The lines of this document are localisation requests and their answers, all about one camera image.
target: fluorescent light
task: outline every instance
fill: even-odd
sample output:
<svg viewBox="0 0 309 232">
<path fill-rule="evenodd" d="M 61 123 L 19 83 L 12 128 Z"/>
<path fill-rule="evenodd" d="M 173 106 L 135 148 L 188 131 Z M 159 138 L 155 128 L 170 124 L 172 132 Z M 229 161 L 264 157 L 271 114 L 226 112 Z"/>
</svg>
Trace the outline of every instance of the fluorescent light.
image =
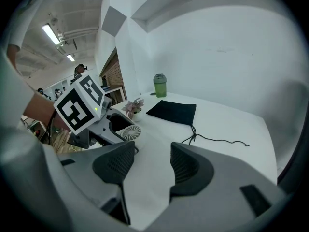
<svg viewBox="0 0 309 232">
<path fill-rule="evenodd" d="M 67 55 L 67 57 L 68 57 L 69 60 L 71 60 L 72 62 L 75 61 L 75 59 L 71 56 L 71 54 Z"/>
<path fill-rule="evenodd" d="M 52 31 L 50 25 L 46 24 L 42 27 L 42 29 L 45 31 L 45 33 L 48 35 L 48 37 L 55 43 L 60 44 L 59 39 L 55 36 L 54 32 Z"/>
</svg>

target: brick wall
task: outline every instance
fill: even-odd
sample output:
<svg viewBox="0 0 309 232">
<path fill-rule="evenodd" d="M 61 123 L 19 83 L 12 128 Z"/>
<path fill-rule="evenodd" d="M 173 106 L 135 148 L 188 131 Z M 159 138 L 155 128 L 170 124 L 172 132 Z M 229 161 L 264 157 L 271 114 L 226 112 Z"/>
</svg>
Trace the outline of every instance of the brick wall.
<svg viewBox="0 0 309 232">
<path fill-rule="evenodd" d="M 107 86 L 110 85 L 121 85 L 126 98 L 126 89 L 124 86 L 124 81 L 122 79 L 121 70 L 119 66 L 119 60 L 117 53 L 111 59 L 111 61 L 106 66 L 105 70 L 101 74 L 101 77 L 106 76 Z"/>
</svg>

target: white fan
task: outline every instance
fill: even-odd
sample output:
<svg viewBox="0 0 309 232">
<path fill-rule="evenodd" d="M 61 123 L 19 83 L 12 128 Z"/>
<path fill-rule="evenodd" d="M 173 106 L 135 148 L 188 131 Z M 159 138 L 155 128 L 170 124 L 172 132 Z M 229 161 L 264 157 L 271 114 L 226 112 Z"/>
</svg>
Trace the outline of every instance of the white fan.
<svg viewBox="0 0 309 232">
<path fill-rule="evenodd" d="M 144 147 L 145 142 L 143 140 L 141 128 L 137 125 L 131 125 L 125 128 L 122 131 L 121 136 L 127 141 L 134 141 L 135 146 L 139 150 L 141 150 Z"/>
</svg>

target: black cable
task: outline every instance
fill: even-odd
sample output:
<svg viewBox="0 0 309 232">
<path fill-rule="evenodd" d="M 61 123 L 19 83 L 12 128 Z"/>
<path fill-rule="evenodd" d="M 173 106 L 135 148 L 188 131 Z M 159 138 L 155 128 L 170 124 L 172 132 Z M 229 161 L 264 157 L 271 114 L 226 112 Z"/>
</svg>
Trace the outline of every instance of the black cable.
<svg viewBox="0 0 309 232">
<path fill-rule="evenodd" d="M 48 122 L 48 125 L 47 125 L 47 128 L 46 128 L 46 133 L 47 133 L 47 136 L 48 136 L 48 144 L 49 145 L 50 145 L 50 139 L 51 139 L 51 129 L 52 129 L 51 125 L 52 125 L 52 122 L 54 121 L 56 114 L 57 114 L 57 111 L 55 109 L 52 116 L 49 119 L 49 122 Z"/>
<path fill-rule="evenodd" d="M 196 137 L 197 137 L 197 136 L 200 136 L 200 137 L 202 137 L 202 138 L 204 138 L 204 139 L 206 139 L 206 140 L 212 140 L 212 141 L 216 141 L 216 142 L 218 142 L 218 141 L 224 141 L 224 142 L 227 142 L 227 143 L 230 143 L 230 144 L 233 144 L 233 143 L 242 143 L 242 144 L 244 144 L 245 146 L 248 146 L 248 147 L 250 146 L 250 145 L 244 143 L 243 141 L 238 141 L 238 140 L 237 140 L 237 141 L 231 142 L 231 141 L 228 141 L 228 140 L 225 140 L 225 139 L 218 139 L 218 140 L 216 140 L 216 139 L 204 137 L 204 136 L 202 136 L 201 134 L 196 133 L 197 130 L 195 129 L 195 127 L 194 127 L 193 125 L 191 125 L 191 130 L 192 130 L 192 132 L 193 132 L 193 135 L 192 135 L 191 137 L 189 137 L 189 138 L 183 140 L 182 143 L 184 143 L 185 141 L 187 141 L 187 140 L 190 139 L 190 141 L 189 141 L 189 145 L 190 145 L 191 142 L 192 142 L 192 140 L 195 142 Z"/>
</svg>

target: human arm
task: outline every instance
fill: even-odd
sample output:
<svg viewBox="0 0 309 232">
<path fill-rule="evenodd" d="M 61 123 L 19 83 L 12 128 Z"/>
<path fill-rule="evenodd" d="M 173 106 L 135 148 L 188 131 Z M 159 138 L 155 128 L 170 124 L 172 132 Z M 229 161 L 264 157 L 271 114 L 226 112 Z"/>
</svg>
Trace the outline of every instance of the human arm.
<svg viewBox="0 0 309 232">
<path fill-rule="evenodd" d="M 16 69 L 16 54 L 18 52 L 18 47 L 10 44 L 7 49 L 7 56 L 12 63 L 13 67 Z M 24 111 L 24 115 L 38 121 L 43 122 L 48 125 L 48 122 L 54 112 L 54 102 L 44 98 L 38 92 L 34 92 L 32 99 L 30 100 L 28 106 Z M 63 122 L 61 117 L 57 114 L 54 119 L 54 125 L 56 127 L 64 128 L 69 130 L 67 125 Z"/>
</svg>

